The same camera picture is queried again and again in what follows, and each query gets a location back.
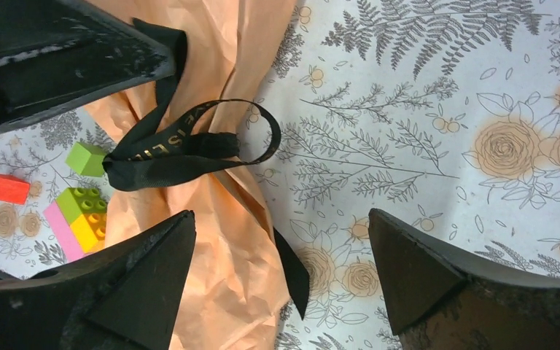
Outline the black gold-lettered ribbon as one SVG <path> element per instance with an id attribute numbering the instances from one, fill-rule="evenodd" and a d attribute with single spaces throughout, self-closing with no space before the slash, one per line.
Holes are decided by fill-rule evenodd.
<path id="1" fill-rule="evenodd" d="M 199 119 L 221 100 L 206 101 L 188 109 L 169 126 L 158 127 L 168 111 L 187 60 L 184 31 L 133 19 L 133 27 L 164 44 L 176 70 L 155 83 L 157 106 L 136 123 L 104 158 L 110 185 L 123 192 L 171 187 L 204 174 L 243 166 L 238 160 L 238 137 L 234 133 L 193 133 Z"/>

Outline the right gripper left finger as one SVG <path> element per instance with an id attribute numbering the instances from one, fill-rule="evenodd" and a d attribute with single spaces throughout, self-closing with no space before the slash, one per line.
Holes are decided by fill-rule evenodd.
<path id="1" fill-rule="evenodd" d="M 182 211 L 29 279 L 0 279 L 0 349 L 167 349 L 195 247 Z"/>

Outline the peach paper flower bouquet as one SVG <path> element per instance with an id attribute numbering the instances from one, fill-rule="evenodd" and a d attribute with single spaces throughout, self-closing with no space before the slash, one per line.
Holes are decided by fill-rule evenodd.
<path id="1" fill-rule="evenodd" d="M 257 95 L 284 38 L 293 1 L 97 1 L 124 21 L 178 28 L 187 35 L 184 73 L 162 121 L 193 106 L 221 104 L 196 131 L 233 132 Z M 289 292 L 271 214 L 250 171 L 206 174 L 174 187 L 114 192 L 106 245 L 115 245 L 183 210 L 197 232 L 172 349 L 272 349 Z"/>

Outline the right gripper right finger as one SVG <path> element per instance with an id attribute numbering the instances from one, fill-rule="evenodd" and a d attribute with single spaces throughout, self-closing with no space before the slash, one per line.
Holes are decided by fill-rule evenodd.
<path id="1" fill-rule="evenodd" d="M 404 349 L 560 349 L 560 279 L 507 267 L 380 209 L 369 236 Z"/>

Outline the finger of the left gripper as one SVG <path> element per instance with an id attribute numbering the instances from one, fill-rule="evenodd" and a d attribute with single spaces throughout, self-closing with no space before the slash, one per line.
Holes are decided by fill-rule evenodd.
<path id="1" fill-rule="evenodd" d="M 87 1 L 0 1 L 0 134 L 173 74 L 175 36 Z"/>

